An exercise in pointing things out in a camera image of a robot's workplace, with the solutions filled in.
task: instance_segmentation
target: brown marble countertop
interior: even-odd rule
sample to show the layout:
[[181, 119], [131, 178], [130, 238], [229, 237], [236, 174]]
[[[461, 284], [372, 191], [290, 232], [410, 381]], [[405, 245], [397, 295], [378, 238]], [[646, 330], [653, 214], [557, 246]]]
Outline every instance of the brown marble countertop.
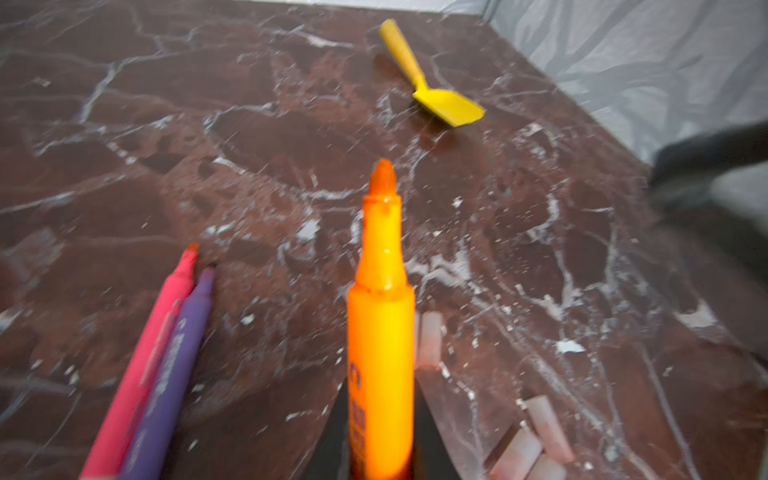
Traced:
[[[414, 104], [390, 16], [482, 120]], [[0, 22], [0, 477], [77, 477], [194, 241], [220, 277], [165, 476], [299, 478], [345, 375], [380, 157], [417, 308], [446, 318], [447, 378], [419, 378], [464, 478], [536, 394], [569, 478], [756, 477], [765, 294], [654, 228], [647, 168], [477, 18], [16, 0]]]

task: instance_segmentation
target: yellow spatula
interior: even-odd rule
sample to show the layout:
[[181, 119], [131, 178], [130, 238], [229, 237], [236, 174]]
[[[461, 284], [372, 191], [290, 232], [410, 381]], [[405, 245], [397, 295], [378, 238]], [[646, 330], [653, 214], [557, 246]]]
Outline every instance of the yellow spatula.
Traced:
[[403, 73], [416, 87], [413, 97], [427, 110], [452, 127], [471, 124], [482, 118], [485, 110], [467, 97], [454, 91], [432, 90], [427, 86], [424, 72], [394, 20], [384, 22], [381, 33], [386, 46], [389, 47], [389, 51], [392, 52]]

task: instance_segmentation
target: highlighter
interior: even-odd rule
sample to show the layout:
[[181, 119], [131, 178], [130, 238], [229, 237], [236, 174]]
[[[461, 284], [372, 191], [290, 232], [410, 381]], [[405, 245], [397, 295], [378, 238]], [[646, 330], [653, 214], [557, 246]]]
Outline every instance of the highlighter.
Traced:
[[402, 198], [381, 160], [363, 198], [362, 256], [347, 300], [353, 478], [409, 478], [415, 297], [402, 262]]
[[101, 424], [96, 442], [85, 461], [81, 480], [109, 480], [120, 474], [131, 446], [144, 405], [154, 385], [160, 361], [174, 328], [181, 302], [193, 286], [192, 272], [197, 245], [192, 243], [181, 255], [178, 266], [165, 279], [160, 295], [141, 333], [134, 355]]
[[181, 307], [120, 480], [156, 480], [160, 477], [213, 305], [215, 277], [213, 267], [203, 270], [200, 281]]

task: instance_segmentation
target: spatula handle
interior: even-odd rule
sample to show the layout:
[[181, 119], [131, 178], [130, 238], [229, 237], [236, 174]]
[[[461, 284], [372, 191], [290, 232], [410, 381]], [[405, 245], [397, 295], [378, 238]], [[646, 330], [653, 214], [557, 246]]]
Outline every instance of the spatula handle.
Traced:
[[413, 54], [413, 50], [411, 50], [411, 47], [408, 45], [406, 38], [402, 36], [402, 32], [395, 21], [389, 19], [382, 23], [381, 34], [384, 43], [389, 47], [389, 51], [392, 52], [392, 56], [395, 57], [402, 72], [408, 76], [411, 83], [413, 83], [413, 86], [416, 87], [416, 90], [427, 88], [424, 72], [419, 67], [419, 63], [416, 61], [416, 56]]

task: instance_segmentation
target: orange marker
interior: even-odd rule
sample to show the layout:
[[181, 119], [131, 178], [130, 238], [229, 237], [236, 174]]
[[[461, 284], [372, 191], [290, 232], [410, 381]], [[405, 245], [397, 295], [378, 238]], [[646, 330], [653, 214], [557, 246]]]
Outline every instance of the orange marker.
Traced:
[[415, 297], [402, 262], [402, 199], [381, 160], [363, 199], [362, 257], [347, 302], [353, 478], [410, 476]]

